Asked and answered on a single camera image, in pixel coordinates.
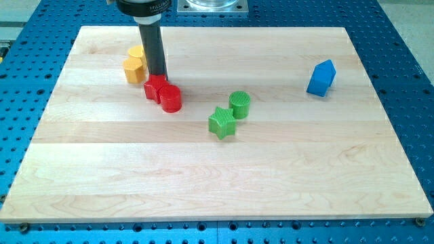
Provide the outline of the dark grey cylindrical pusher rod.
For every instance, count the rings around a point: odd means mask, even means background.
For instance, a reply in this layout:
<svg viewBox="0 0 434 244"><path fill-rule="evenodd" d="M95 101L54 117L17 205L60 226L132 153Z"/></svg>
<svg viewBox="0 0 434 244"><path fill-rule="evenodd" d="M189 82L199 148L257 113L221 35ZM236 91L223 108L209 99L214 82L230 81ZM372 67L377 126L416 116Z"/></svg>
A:
<svg viewBox="0 0 434 244"><path fill-rule="evenodd" d="M138 28L149 74L167 75L160 23L139 24Z"/></svg>

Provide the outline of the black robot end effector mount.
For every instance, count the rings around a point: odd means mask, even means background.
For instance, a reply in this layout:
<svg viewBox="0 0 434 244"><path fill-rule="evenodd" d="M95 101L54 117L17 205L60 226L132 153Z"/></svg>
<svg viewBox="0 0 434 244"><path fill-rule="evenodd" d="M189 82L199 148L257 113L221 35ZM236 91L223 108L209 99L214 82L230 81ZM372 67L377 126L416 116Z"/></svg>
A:
<svg viewBox="0 0 434 244"><path fill-rule="evenodd" d="M106 0L115 4L120 12L132 16L138 24L153 24L160 21L161 14L171 5L171 0Z"/></svg>

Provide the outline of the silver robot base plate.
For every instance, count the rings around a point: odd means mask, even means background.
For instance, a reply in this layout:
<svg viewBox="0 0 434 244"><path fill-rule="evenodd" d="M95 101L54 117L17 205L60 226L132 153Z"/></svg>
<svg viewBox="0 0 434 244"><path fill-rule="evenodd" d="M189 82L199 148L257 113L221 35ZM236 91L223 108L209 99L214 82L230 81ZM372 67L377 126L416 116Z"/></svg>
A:
<svg viewBox="0 0 434 244"><path fill-rule="evenodd" d="M247 14L248 0L177 0L179 14Z"/></svg>

